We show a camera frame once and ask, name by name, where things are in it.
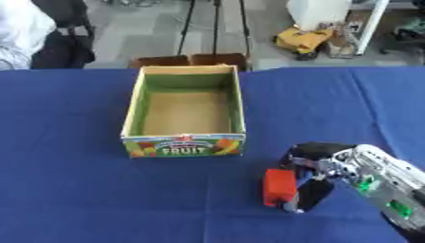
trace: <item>red block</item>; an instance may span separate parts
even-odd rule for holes
[[[278,202],[291,201],[297,194],[294,172],[291,170],[268,169],[263,180],[264,205],[277,206]]]

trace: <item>tripod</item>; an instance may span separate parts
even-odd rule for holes
[[[218,43],[218,20],[220,16],[220,8],[222,7],[222,0],[213,0],[213,5],[215,8],[215,16],[214,16],[214,28],[213,28],[213,41],[212,41],[212,56],[214,59],[217,56],[217,43]],[[181,55],[181,52],[183,50],[183,45],[186,40],[186,36],[188,34],[189,25],[191,24],[192,17],[194,15],[194,5],[196,3],[196,0],[191,0],[191,5],[189,6],[189,12],[186,17],[186,21],[184,23],[183,30],[181,31],[181,40],[180,45],[178,47],[177,55]],[[245,45],[246,45],[246,58],[249,59],[250,57],[250,36],[249,36],[249,28],[247,23],[247,15],[245,12],[245,0],[239,0],[240,10],[241,10],[241,17],[242,17],[242,28],[244,32],[245,37]]]

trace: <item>person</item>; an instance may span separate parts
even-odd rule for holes
[[[31,0],[0,0],[0,70],[28,69],[31,57],[56,29]]]

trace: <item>open cardboard box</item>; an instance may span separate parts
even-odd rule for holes
[[[132,158],[240,154],[245,121],[236,66],[142,68],[121,139]]]

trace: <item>gray carpet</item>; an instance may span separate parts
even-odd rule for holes
[[[136,57],[176,54],[180,31],[189,3],[182,0],[159,0],[150,8],[105,5],[100,0],[85,0],[89,16],[97,27],[97,61],[87,68],[126,67]],[[238,1],[222,0],[220,16],[220,52],[244,52],[244,39]],[[414,51],[378,52],[374,40],[363,56],[355,59],[330,59],[325,54],[314,61],[298,62],[289,51],[275,47],[270,37],[292,25],[285,0],[246,0],[252,36],[252,63],[255,69],[281,66],[359,66],[420,65]],[[198,0],[184,52],[208,53],[212,50],[213,4]]]

